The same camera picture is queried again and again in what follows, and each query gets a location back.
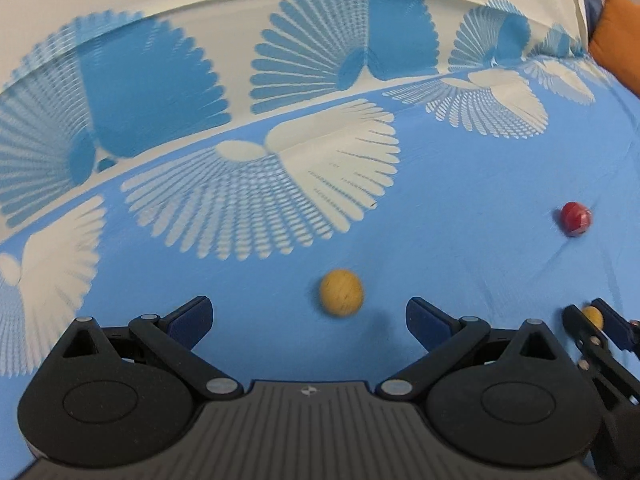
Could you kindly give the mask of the yellow longan fruit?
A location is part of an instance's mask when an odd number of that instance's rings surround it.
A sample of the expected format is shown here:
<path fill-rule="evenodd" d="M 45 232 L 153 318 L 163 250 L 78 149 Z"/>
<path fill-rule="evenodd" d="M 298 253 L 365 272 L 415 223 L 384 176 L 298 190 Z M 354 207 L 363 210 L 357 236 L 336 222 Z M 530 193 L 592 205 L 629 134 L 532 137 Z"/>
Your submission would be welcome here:
<path fill-rule="evenodd" d="M 589 322 L 597 329 L 603 330 L 604 317 L 601 311 L 591 304 L 582 308 L 582 314 L 588 318 Z"/>
<path fill-rule="evenodd" d="M 330 315 L 344 318 L 355 314 L 363 304 L 360 278 L 347 269 L 334 269 L 321 280 L 320 304 Z"/>

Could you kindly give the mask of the small red candy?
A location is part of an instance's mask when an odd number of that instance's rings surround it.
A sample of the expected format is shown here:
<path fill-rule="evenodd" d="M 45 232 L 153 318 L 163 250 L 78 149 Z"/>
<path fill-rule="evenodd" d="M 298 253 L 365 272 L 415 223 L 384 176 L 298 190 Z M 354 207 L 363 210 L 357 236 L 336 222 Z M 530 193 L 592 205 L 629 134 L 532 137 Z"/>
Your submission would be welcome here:
<path fill-rule="evenodd" d="M 592 213 L 582 203 L 568 202 L 560 211 L 560 223 L 567 236 L 581 236 L 592 225 Z"/>

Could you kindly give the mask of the blue patterned bed sheet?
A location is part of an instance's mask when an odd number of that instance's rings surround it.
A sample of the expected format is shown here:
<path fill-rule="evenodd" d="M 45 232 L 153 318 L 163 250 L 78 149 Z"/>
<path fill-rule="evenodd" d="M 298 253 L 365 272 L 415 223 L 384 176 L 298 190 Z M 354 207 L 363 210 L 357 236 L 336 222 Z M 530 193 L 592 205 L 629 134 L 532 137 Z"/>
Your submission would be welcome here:
<path fill-rule="evenodd" d="M 1 0 L 2 477 L 78 316 L 205 295 L 198 353 L 239 382 L 372 384 L 422 353 L 413 296 L 637 316 L 639 100 L 587 36 L 584 0 Z"/>

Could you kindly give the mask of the orange cushion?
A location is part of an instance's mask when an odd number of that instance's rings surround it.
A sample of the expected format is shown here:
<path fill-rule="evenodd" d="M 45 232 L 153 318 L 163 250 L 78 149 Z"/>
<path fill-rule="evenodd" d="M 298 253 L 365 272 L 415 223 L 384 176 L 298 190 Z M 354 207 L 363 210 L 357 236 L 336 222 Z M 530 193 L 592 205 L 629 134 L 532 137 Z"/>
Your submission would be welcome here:
<path fill-rule="evenodd" d="M 640 8 L 631 0 L 604 0 L 589 53 L 635 96 L 640 94 Z"/>

